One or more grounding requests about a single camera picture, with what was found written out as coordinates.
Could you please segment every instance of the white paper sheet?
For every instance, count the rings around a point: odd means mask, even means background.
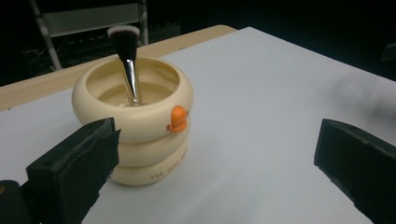
[[[189,151],[159,183],[108,181],[83,223],[371,223],[313,164],[322,119],[395,145],[396,83],[246,28],[163,57],[194,87]],[[71,90],[0,113],[0,179],[76,131]]]

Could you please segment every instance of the brush handle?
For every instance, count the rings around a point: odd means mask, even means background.
[[[134,61],[125,60],[123,61],[125,68],[125,74],[127,77],[128,84],[126,86],[126,91],[128,94],[128,101],[130,105],[141,105],[142,98],[139,88],[139,79],[134,70]]]

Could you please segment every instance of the wooden tabletop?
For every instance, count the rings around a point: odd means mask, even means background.
[[[203,30],[180,35],[137,50],[137,56],[161,57],[163,55],[188,48],[218,36],[227,35],[235,29],[225,25],[216,25]],[[117,55],[107,56],[102,59],[65,68],[40,77],[29,78],[20,82],[0,87],[0,110],[10,109],[12,106],[21,105],[41,98],[43,96],[71,88],[77,79],[94,65]]]

